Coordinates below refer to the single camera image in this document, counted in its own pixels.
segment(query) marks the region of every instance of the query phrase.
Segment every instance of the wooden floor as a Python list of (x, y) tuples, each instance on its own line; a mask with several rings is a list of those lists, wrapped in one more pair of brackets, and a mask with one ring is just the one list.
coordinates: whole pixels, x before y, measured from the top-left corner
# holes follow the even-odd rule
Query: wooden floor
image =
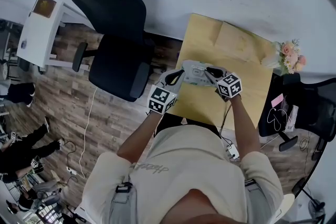
[[(101, 37), (100, 34), (85, 26), (67, 25), (65, 28), (61, 28), (59, 36), (56, 37), (54, 53), (57, 54), (59, 60), (72, 61), (80, 42), (88, 42), (89, 49), (93, 49), (97, 48)], [(145, 119), (146, 111), (148, 111), (146, 98), (151, 84), (162, 71), (160, 67), (167, 69), (175, 67), (181, 41), (154, 35), (153, 40), (156, 43), (153, 64), (157, 68), (154, 69), (155, 72), (151, 75), (141, 98), (130, 103), (100, 89), (96, 91), (90, 124), (86, 131), (86, 150), (81, 160), (86, 178), (90, 175), (98, 156), (105, 151), (115, 152)], [(15, 131), (20, 135), (28, 134), (43, 124), (45, 115), (48, 116), (51, 121), (52, 134), (46, 135), (36, 146), (42, 146), (53, 139), (63, 137), (66, 141), (75, 143), (77, 150), (69, 154), (75, 150), (75, 147), (68, 143), (61, 151), (44, 159), (45, 170), (41, 175), (50, 179), (50, 169), (54, 169), (66, 182), (69, 179), (69, 174), (66, 171), (67, 165), (80, 171), (78, 162), (84, 145), (83, 134), (96, 87), (88, 81), (87, 71), (75, 73), (70, 69), (48, 67), (44, 75), (40, 75), (34, 68), (30, 72), (20, 75), (25, 81), (35, 82), (36, 95), (31, 108), (27, 108), (23, 104), (12, 104), (6, 107), (6, 110), (10, 112), (6, 118), (7, 131)], [(223, 135), (234, 141), (233, 131), (225, 130)], [(308, 132), (303, 130), (295, 130), (293, 135), (298, 135), (299, 141), (309, 137)], [(279, 137), (262, 149), (272, 162), (285, 193), (290, 192), (297, 180), (307, 176), (314, 165), (310, 157), (318, 138), (314, 134), (310, 137), (308, 151), (301, 151), (298, 142), (290, 150), (279, 152), (278, 146), (281, 143)], [(274, 136), (261, 138), (261, 143), (265, 144), (273, 138)], [(73, 206), (80, 203), (86, 178), (77, 176), (77, 183), (72, 179), (69, 181), (68, 187), (64, 191), (64, 202)]]

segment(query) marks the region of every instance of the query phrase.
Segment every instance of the wooden table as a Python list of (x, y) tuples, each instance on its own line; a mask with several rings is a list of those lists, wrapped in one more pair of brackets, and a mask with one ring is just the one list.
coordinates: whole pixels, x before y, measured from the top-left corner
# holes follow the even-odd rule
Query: wooden table
[[(243, 104), (256, 127), (272, 76), (272, 69), (263, 67), (260, 61), (272, 50), (270, 42), (261, 37), (219, 20), (192, 14), (176, 68), (181, 68), (184, 60), (196, 60), (235, 72), (242, 80)], [(178, 101), (169, 113), (221, 126), (228, 107), (229, 102), (225, 103), (215, 93), (215, 88), (183, 83)], [(224, 127), (235, 129), (232, 110)]]

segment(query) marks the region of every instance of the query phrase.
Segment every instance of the backpack strap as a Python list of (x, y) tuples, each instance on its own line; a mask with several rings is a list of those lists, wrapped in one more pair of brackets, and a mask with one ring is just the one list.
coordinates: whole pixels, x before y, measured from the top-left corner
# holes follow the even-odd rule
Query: backpack strap
[(109, 224), (138, 224), (137, 191), (131, 178), (128, 176), (128, 181), (119, 184), (115, 190)]

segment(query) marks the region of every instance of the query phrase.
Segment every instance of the pink sticky note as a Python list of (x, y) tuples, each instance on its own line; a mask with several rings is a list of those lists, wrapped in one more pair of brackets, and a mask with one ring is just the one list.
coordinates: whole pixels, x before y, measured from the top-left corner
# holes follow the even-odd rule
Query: pink sticky note
[(281, 94), (278, 97), (274, 98), (271, 101), (272, 108), (274, 108), (277, 104), (280, 104), (283, 101), (283, 99), (284, 99), (284, 95), (283, 94)]

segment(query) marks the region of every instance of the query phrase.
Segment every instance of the gray pants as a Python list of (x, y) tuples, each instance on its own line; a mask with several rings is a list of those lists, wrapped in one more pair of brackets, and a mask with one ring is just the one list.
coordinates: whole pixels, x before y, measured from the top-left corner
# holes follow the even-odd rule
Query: gray pants
[(37, 194), (37, 200), (34, 201), (33, 207), (36, 207), (36, 206), (39, 207), (41, 205), (41, 200), (43, 200), (44, 198), (45, 198), (44, 202), (46, 206), (53, 205), (61, 199), (60, 193), (53, 194), (53, 195), (46, 197), (46, 193), (52, 193), (53, 191), (57, 191), (59, 189), (59, 186), (56, 180), (51, 180), (51, 181), (37, 184), (34, 187), (32, 187), (32, 189)]

